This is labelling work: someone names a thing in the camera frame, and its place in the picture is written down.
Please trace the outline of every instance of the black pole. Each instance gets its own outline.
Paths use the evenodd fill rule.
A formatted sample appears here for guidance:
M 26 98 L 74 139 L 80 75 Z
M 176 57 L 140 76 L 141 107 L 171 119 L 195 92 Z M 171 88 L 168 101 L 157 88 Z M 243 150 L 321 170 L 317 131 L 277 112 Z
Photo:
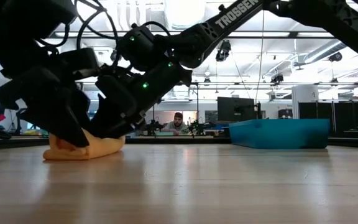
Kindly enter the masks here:
M 197 121 L 199 121 L 200 112 L 198 111 L 198 83 L 196 84 L 196 86 L 197 86 L 197 115 L 196 115 L 196 118 L 197 118 Z
M 336 133 L 336 115 L 335 115 L 335 102 L 332 101 L 332 109 L 333 109 L 333 128 L 334 128 L 334 133 Z
M 260 102 L 258 102 L 258 108 L 257 108 L 257 110 L 258 110 L 258 119 L 262 119 L 263 117 L 262 117 L 262 110 L 261 110 L 261 105 L 260 105 Z
M 354 101 L 351 100 L 352 102 L 352 118 L 353 118 L 353 128 L 356 128 L 357 127 L 357 124 L 356 124 L 356 106 L 354 105 Z
M 318 101 L 316 100 L 316 118 L 318 119 Z

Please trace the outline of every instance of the ceiling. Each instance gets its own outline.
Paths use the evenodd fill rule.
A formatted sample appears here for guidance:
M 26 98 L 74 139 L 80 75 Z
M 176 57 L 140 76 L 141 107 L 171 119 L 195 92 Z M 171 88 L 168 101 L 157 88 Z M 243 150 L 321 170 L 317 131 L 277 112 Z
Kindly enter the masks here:
M 220 4 L 225 6 L 234 2 L 233 0 L 116 0 L 100 1 L 112 15 L 114 23 L 123 35 L 129 30 L 130 24 L 135 22 L 142 24 L 145 21 L 157 21 L 164 24 L 172 32 L 178 32 L 199 21 L 205 21 L 216 15 Z M 358 11 L 358 5 L 348 1 L 349 5 Z M 84 18 L 89 17 L 94 11 L 85 5 L 78 6 L 78 12 Z M 76 36 L 76 31 L 82 23 L 76 20 L 71 25 L 70 36 Z M 110 32 L 112 31 L 105 15 L 99 15 L 90 24 L 94 29 Z M 159 27 L 152 26 L 153 32 L 161 32 Z M 299 39 L 283 39 L 283 35 L 289 32 L 299 34 Z M 55 37 L 64 34 L 64 27 L 60 26 L 55 33 Z M 111 63 L 109 54 L 115 47 L 113 40 L 94 38 L 87 34 L 82 43 L 88 47 L 94 47 L 99 51 L 99 60 L 103 63 Z M 236 38 L 230 38 L 232 51 L 225 62 L 216 62 L 216 51 L 208 57 L 204 63 L 194 69 L 193 81 L 203 82 L 205 72 L 209 73 L 212 82 L 270 82 L 271 76 L 278 73 L 283 74 L 284 82 L 329 82 L 333 77 L 338 78 L 339 82 L 358 81 L 358 55 L 351 49 L 344 47 L 340 49 L 343 59 L 340 62 L 329 62 L 322 58 L 309 65 L 302 66 L 302 70 L 297 70 L 294 66 L 301 57 L 316 52 L 322 46 L 335 43 L 335 39 L 325 30 L 315 27 L 307 27 L 291 19 L 277 17 L 274 14 L 263 11 L 259 12 L 252 19 L 240 26 L 233 34 Z M 121 61 L 120 65 L 128 65 L 126 61 Z M 219 86 L 219 89 L 230 89 L 231 87 Z M 246 85 L 246 92 L 239 91 L 241 96 L 255 97 L 256 86 Z M 290 88 L 260 87 L 259 98 L 268 97 L 267 93 L 274 91 L 288 93 Z M 349 92 L 354 86 L 344 86 L 343 90 L 335 92 Z M 207 98 L 215 98 L 216 90 L 204 90 L 202 95 Z M 221 90 L 220 95 L 233 94 L 232 90 Z

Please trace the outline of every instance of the overhead camera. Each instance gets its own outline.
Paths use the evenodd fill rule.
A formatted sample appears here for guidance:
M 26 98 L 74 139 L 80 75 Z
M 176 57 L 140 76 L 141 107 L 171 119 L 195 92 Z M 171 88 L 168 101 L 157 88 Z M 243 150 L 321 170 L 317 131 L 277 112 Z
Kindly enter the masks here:
M 328 57 L 328 60 L 330 62 L 338 62 L 340 60 L 342 60 L 343 56 L 340 52 L 336 52 L 335 54 L 331 55 Z
M 331 81 L 329 81 L 330 83 L 339 83 L 337 78 L 333 78 Z
M 278 74 L 274 77 L 272 77 L 272 81 L 270 81 L 271 83 L 274 83 L 274 84 L 279 84 L 280 82 L 283 82 L 284 81 L 284 77 L 282 74 Z
M 222 41 L 222 44 L 216 54 L 216 61 L 217 62 L 223 62 L 225 61 L 229 54 L 230 54 L 230 51 L 231 51 L 231 44 L 230 44 L 230 41 L 229 40 L 223 40 Z

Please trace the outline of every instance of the blue plastic bin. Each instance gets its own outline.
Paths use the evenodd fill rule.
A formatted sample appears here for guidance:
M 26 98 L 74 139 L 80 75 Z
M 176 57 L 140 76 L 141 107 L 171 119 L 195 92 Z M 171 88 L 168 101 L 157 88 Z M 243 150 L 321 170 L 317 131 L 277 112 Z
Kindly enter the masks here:
M 229 125 L 232 144 L 257 149 L 324 149 L 328 119 L 255 119 Z

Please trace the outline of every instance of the ceiling pipe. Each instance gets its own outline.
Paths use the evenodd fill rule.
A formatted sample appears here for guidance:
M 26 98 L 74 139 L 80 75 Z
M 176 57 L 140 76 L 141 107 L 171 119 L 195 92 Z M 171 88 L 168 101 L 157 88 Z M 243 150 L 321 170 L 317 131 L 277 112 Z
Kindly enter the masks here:
M 137 6 L 136 6 L 136 0 L 130 0 L 129 1 L 129 25 L 132 24 L 139 24 L 137 23 Z
M 345 87 L 352 87 L 352 86 L 351 86 L 351 85 L 335 86 L 335 87 L 332 87 L 332 88 L 329 89 L 329 90 L 322 91 L 321 93 L 326 93 L 326 92 L 328 92 L 328 91 L 343 89 L 343 88 L 345 88 Z
M 292 94 L 292 93 L 287 93 L 287 94 L 284 94 L 284 95 L 282 95 L 282 96 L 276 96 L 276 98 L 282 99 L 282 98 L 287 97 L 287 96 L 289 96 L 289 95 L 291 95 L 291 94 Z
M 280 63 L 276 64 L 274 67 L 269 69 L 264 75 L 262 75 L 262 78 L 265 78 L 266 76 L 273 76 L 279 73 L 280 69 L 278 69 L 281 65 L 284 63 L 290 62 L 296 58 L 296 54 L 288 56 L 285 60 L 282 60 Z
M 124 31 L 129 31 L 130 28 L 127 22 L 127 1 L 126 0 L 119 0 L 119 24 L 121 25 Z
M 351 76 L 355 76 L 358 75 L 358 68 L 350 71 L 350 72 L 346 72 L 346 73 L 342 73 L 340 75 L 336 75 L 335 78 L 347 78 L 347 77 L 351 77 Z
M 255 66 L 258 62 L 259 62 L 259 63 L 262 63 L 262 62 L 260 61 L 260 55 L 258 55 L 257 58 L 255 58 L 255 60 L 252 61 L 252 63 L 251 63 L 246 69 L 244 69 L 243 74 L 246 75 L 247 72 L 248 72 L 253 66 Z
M 137 0 L 139 9 L 139 23 L 140 25 L 146 23 L 146 2 L 144 0 Z
M 294 64 L 295 66 L 307 65 L 320 61 L 321 59 L 327 58 L 336 52 L 345 49 L 346 44 L 342 43 L 339 40 L 331 40 L 327 44 L 319 47 L 318 49 L 301 56 L 299 62 Z
M 169 28 L 182 30 L 204 21 L 205 0 L 164 0 L 165 22 Z
M 121 31 L 122 27 L 119 23 L 118 19 L 118 3 L 117 1 L 106 1 L 106 8 L 108 10 L 109 15 L 112 18 L 112 21 L 114 22 L 114 25 L 116 26 L 117 31 Z M 111 24 L 108 20 L 106 20 L 107 25 L 109 27 L 109 30 L 112 30 Z

